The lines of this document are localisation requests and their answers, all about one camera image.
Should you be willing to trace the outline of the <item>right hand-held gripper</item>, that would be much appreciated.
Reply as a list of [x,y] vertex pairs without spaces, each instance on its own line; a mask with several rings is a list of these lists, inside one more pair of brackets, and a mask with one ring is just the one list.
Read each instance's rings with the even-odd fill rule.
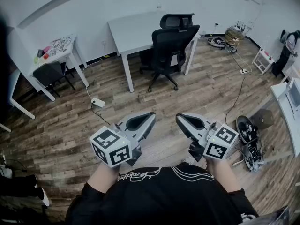
[[212,122],[196,113],[178,113],[176,123],[184,135],[192,140],[188,152],[197,162],[203,156],[225,159],[239,137],[238,132],[226,124]]

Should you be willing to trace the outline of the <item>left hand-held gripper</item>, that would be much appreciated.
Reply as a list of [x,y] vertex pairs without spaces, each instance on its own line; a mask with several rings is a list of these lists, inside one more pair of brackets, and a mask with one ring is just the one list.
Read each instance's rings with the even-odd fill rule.
[[90,137],[95,155],[109,167],[126,162],[133,166],[142,154],[140,142],[147,138],[156,122],[154,112],[137,112],[118,123],[103,126]]

